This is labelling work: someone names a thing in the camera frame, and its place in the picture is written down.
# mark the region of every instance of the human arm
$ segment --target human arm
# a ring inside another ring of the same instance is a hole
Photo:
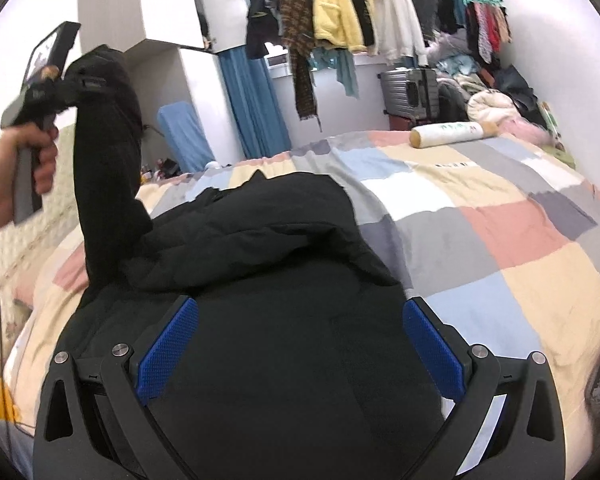
[[[58,149],[54,141],[58,129],[40,130],[34,123],[7,128],[0,136],[0,228],[13,220],[13,181],[18,149],[40,148],[40,165],[34,172],[35,191],[43,195],[51,191],[56,174]]]

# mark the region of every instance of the blue gripper pad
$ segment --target blue gripper pad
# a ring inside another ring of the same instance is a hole
[[[409,336],[440,395],[459,402],[465,391],[462,365],[414,300],[407,301],[402,308],[402,328]]]
[[[136,394],[146,406],[158,397],[198,328],[198,305],[188,298],[138,363]]]

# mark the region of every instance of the plaid scarf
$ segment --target plaid scarf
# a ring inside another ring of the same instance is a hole
[[[282,43],[289,50],[289,65],[294,78],[296,110],[301,120],[315,117],[314,87],[309,70],[309,57],[314,49],[314,17],[312,0],[279,0],[282,20]]]

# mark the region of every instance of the metal screw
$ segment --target metal screw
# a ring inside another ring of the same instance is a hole
[[[69,354],[67,352],[58,352],[54,357],[54,361],[61,365],[69,358]]]
[[[533,352],[531,358],[539,365],[543,365],[546,362],[546,357],[542,352]]]
[[[118,343],[117,345],[115,345],[113,347],[113,349],[111,350],[111,353],[113,355],[115,355],[116,357],[122,357],[123,355],[125,355],[127,352],[129,352],[129,346],[125,345],[124,343]]]
[[[489,351],[487,350],[487,348],[482,345],[476,345],[473,348],[471,348],[471,353],[480,359],[484,359],[485,357],[487,357],[487,355],[489,355]]]

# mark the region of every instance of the white sweater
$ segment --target white sweater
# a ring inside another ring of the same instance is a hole
[[[403,56],[427,65],[427,49],[412,0],[375,0],[376,53],[393,64]]]

